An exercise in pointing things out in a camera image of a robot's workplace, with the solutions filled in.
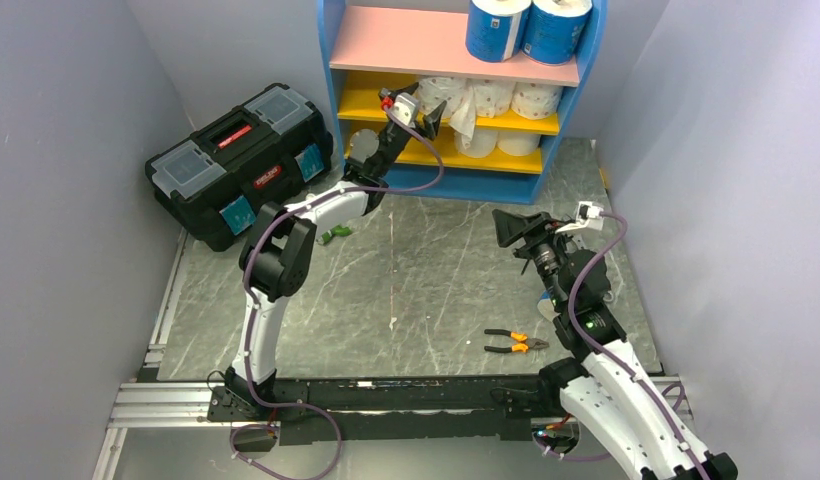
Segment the plain white roll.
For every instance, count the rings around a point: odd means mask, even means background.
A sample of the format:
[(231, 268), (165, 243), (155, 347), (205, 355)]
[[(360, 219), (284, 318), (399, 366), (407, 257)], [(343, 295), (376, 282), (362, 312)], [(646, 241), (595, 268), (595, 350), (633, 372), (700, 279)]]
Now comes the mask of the plain white roll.
[(476, 128), (472, 136), (454, 133), (454, 143), (459, 154), (473, 159), (489, 156), (497, 146), (498, 131)]
[(541, 134), (502, 131), (498, 134), (497, 148), (507, 155), (523, 157), (539, 148)]

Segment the white dotted roll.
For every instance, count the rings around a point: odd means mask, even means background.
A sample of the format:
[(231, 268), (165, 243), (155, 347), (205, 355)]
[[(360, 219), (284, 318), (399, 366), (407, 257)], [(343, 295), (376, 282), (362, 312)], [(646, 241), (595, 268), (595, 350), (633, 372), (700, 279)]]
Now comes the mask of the white dotted roll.
[(516, 83), (509, 80), (476, 80), (469, 82), (478, 117), (495, 118), (511, 108)]

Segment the blue cartoon roll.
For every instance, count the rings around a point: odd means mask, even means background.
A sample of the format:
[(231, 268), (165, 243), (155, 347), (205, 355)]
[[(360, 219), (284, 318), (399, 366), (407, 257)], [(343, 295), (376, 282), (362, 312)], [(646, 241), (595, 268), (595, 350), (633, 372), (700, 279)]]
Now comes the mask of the blue cartoon roll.
[(593, 9), (590, 0), (537, 0), (530, 7), (522, 52), (530, 59), (560, 65), (574, 55)]

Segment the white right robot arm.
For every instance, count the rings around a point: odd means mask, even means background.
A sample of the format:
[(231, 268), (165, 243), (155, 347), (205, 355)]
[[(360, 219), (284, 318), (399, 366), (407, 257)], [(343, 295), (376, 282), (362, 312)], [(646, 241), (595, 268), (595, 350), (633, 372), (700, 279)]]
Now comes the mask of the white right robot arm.
[(574, 417), (630, 479), (736, 479), (727, 453), (714, 453), (684, 423), (645, 368), (606, 304), (606, 255), (628, 224), (594, 202), (573, 218), (546, 212), (492, 213), (497, 243), (534, 265), (568, 357), (539, 372), (537, 401)]

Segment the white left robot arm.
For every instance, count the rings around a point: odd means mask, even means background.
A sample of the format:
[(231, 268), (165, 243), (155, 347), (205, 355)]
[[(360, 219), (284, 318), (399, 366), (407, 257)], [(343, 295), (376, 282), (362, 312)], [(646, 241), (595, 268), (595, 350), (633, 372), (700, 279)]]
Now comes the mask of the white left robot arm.
[(447, 103), (421, 111), (416, 84), (380, 92), (387, 123), (354, 133), (343, 175), (325, 192), (298, 203), (265, 204), (240, 255), (246, 310), (237, 353), (224, 373), (224, 399), (250, 420), (280, 407), (273, 392), (276, 349), (285, 311), (307, 279), (317, 239), (373, 212), (393, 189), (386, 174), (411, 140), (442, 159), (437, 138)]

